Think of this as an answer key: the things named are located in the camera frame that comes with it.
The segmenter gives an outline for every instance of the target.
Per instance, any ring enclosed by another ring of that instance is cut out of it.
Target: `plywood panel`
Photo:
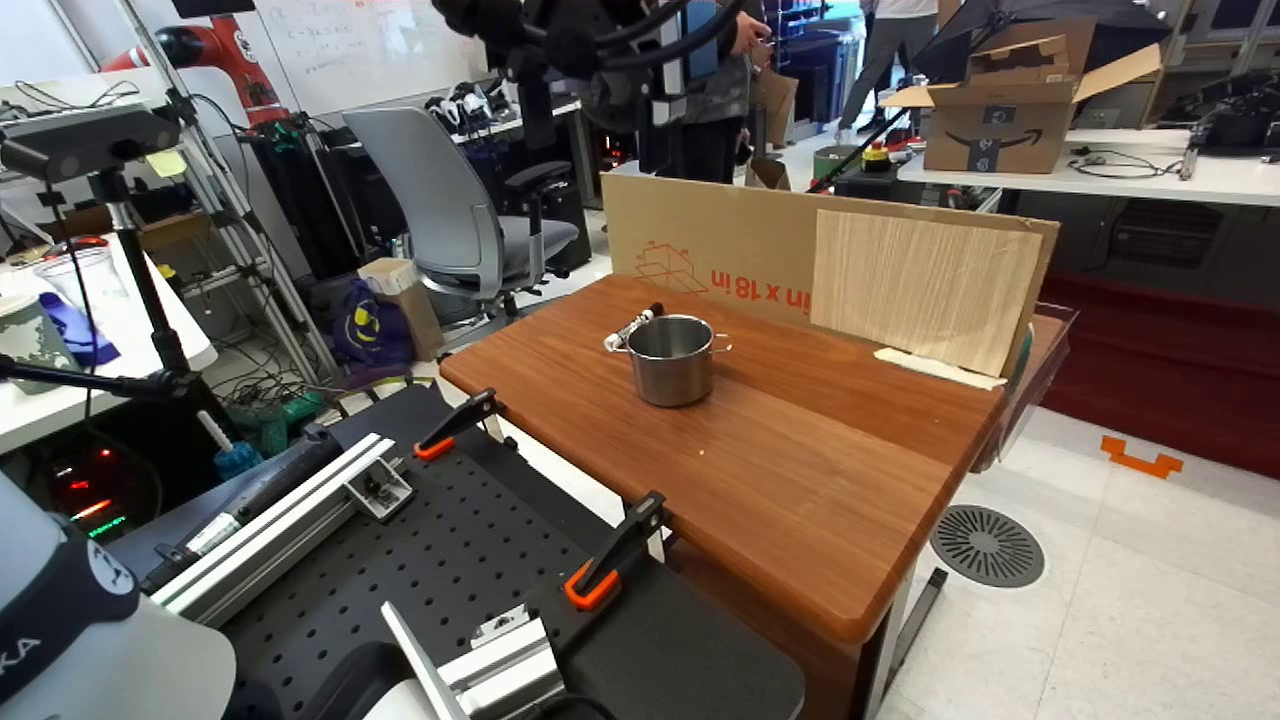
[[[1047,248],[1018,227],[821,213],[812,322],[1001,376]]]

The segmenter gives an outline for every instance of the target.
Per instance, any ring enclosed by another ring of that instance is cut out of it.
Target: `wooden table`
[[[718,332],[694,409],[648,409],[627,357],[601,346],[644,302]],[[1005,390],[872,359],[872,343],[766,322],[609,276],[442,359],[495,387],[510,424],[636,501],[665,493],[684,569],[807,672],[807,716],[854,711],[854,665]]]

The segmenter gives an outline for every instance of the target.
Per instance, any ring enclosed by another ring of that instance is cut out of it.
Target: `cardboard box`
[[[415,263],[401,259],[401,255],[379,255],[379,259],[366,259],[354,276],[379,301],[391,301],[403,313],[415,359],[435,359],[439,343],[442,343],[442,332],[439,332],[439,321],[433,313],[433,294],[421,285]]]
[[[965,84],[908,89],[891,109],[930,109],[924,169],[1050,173],[1076,104],[1161,77],[1161,45],[1082,72],[1093,25],[1016,25],[992,35]]]
[[[850,196],[728,188],[651,177],[605,177],[612,270],[660,287],[699,293],[714,302],[807,322],[817,217],[895,217],[948,227],[1012,227],[1055,238],[1050,219],[977,217],[924,203]]]

